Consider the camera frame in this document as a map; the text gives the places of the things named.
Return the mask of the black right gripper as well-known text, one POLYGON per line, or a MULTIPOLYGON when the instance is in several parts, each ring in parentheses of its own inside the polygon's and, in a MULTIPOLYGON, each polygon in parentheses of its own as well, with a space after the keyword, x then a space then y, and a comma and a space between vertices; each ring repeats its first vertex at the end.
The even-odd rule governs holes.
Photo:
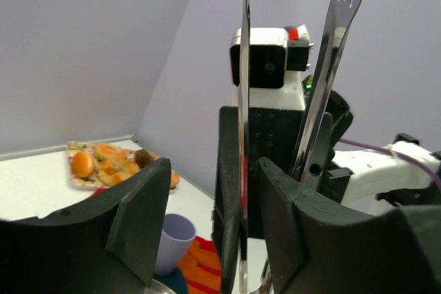
MULTIPOLYGON (((313 155, 320 166, 327 168, 334 156, 334 146, 353 120, 349 104, 337 92, 331 92, 320 135, 313 155)), ((249 110, 249 236, 262 239, 258 174, 256 164, 262 157, 270 159, 283 171, 289 171, 302 120, 302 111, 275 107, 252 107, 249 110)), ((238 168, 238 108, 223 106, 218 113, 218 153, 216 189, 212 211, 212 239, 220 259, 220 292, 233 291, 239 239, 239 168, 238 168)))

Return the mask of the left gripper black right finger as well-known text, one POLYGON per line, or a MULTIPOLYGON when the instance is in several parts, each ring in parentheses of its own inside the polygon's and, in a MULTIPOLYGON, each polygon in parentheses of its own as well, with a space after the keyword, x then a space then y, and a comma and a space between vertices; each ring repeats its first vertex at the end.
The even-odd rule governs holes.
POLYGON ((258 162, 275 293, 439 293, 440 208, 371 216, 258 162))

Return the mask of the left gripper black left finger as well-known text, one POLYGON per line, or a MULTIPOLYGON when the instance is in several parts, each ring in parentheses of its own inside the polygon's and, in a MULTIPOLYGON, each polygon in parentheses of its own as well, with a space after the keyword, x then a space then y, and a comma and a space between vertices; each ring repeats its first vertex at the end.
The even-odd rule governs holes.
POLYGON ((160 158, 44 218, 1 223, 2 293, 143 293, 152 284, 170 189, 160 158))

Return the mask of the round bread roll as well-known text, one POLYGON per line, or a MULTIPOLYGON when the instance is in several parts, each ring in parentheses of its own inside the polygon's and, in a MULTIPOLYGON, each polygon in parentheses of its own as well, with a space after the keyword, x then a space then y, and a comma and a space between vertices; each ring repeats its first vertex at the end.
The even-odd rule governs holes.
POLYGON ((170 182, 170 189, 174 190, 177 187, 177 184, 179 183, 181 177, 178 173, 172 172, 171 175, 171 182, 170 182))

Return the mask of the silver metal tongs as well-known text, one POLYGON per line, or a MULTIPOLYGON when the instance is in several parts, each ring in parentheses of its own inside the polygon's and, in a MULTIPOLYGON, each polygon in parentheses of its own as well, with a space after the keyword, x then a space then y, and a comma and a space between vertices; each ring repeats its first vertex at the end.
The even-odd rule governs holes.
MULTIPOLYGON (((330 0, 314 72, 313 89, 300 125, 296 155, 290 175, 303 180, 310 154, 316 143, 318 130, 327 106, 332 85, 342 57, 347 35, 362 0, 330 0)), ((240 32, 239 85, 238 85, 238 188, 239 222, 239 291, 248 292, 247 239, 248 239, 248 154, 249 154, 249 51, 250 8, 243 0, 240 32)))

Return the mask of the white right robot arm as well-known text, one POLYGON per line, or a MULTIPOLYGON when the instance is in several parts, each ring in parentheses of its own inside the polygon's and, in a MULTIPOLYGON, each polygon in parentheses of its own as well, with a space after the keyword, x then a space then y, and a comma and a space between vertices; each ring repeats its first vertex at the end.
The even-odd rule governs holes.
POLYGON ((336 151, 353 115, 332 92, 308 174, 289 177, 312 79, 249 111, 248 233, 264 242, 273 293, 439 293, 440 154, 406 134, 336 151))

